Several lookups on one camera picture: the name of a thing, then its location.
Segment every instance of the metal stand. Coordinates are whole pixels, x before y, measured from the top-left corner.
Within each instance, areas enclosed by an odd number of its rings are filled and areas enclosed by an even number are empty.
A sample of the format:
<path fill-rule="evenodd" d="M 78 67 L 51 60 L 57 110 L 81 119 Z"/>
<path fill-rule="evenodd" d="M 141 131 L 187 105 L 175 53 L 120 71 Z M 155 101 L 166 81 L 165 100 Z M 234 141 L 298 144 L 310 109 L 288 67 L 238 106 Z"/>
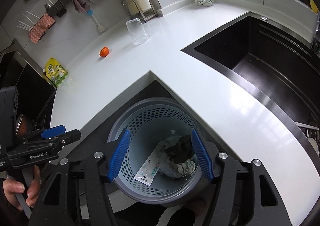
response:
<path fill-rule="evenodd" d="M 140 10 L 140 8 L 138 7 L 137 3 L 135 2 L 135 0 L 132 0 L 133 3 L 135 4 L 135 6 L 138 9 L 138 13 L 131 15 L 129 8 L 125 5 L 124 2 L 126 2 L 127 0 L 121 0 L 121 4 L 124 8 L 124 10 L 126 11 L 127 15 L 129 16 L 129 18 L 135 19 L 135 18 L 140 18 L 141 21 L 147 22 L 148 20 L 152 19 L 153 17 L 157 17 L 158 14 L 156 13 L 156 10 L 154 9 L 152 3 L 150 2 L 151 8 L 147 9 L 145 11 Z"/>

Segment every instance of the clear plastic cup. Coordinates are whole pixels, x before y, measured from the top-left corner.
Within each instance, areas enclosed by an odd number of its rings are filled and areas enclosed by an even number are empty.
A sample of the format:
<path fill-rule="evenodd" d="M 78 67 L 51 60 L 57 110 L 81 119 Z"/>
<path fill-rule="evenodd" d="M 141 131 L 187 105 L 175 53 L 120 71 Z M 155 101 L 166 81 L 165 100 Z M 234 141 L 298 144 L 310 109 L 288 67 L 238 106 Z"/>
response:
<path fill-rule="evenodd" d="M 139 18 L 127 21 L 126 24 L 135 46 L 145 43 L 150 38 Z"/>

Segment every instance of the pink towel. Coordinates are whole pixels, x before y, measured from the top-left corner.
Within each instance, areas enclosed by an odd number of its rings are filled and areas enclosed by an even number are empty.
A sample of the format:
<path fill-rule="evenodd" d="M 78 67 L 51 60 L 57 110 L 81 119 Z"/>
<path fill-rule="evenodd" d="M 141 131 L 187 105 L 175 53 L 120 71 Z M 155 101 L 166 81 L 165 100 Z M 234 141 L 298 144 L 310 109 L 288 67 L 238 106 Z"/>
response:
<path fill-rule="evenodd" d="M 85 0 L 73 0 L 73 5 L 78 13 L 86 13 L 90 10 L 90 5 L 85 2 Z"/>
<path fill-rule="evenodd" d="M 29 39 L 33 43 L 37 43 L 48 28 L 55 23 L 54 18 L 45 13 L 28 33 Z"/>

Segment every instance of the human hand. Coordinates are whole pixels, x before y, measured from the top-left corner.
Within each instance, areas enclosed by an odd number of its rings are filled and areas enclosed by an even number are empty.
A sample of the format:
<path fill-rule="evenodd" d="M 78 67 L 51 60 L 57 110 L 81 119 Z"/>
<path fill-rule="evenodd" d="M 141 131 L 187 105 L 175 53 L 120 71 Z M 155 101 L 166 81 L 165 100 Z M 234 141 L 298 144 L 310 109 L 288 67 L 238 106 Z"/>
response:
<path fill-rule="evenodd" d="M 30 187 L 27 190 L 27 200 L 26 203 L 28 206 L 33 206 L 36 204 L 36 201 L 39 196 L 40 191 L 40 169 L 37 166 L 33 167 L 33 181 L 30 184 Z M 19 211 L 22 211 L 22 207 L 20 206 L 15 193 L 24 193 L 24 185 L 18 181 L 7 178 L 3 182 L 3 190 L 4 195 L 7 198 L 8 202 L 12 204 Z"/>

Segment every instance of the black kitchen sink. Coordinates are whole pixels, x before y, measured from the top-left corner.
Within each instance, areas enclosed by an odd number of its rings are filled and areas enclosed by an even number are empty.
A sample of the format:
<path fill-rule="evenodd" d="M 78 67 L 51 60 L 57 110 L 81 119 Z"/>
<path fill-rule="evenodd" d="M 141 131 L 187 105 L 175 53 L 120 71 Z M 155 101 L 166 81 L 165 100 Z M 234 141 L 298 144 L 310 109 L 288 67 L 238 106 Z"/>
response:
<path fill-rule="evenodd" d="M 307 44 L 287 28 L 249 13 L 182 51 L 223 73 L 256 98 L 259 89 L 293 121 L 319 124 L 320 58 Z"/>

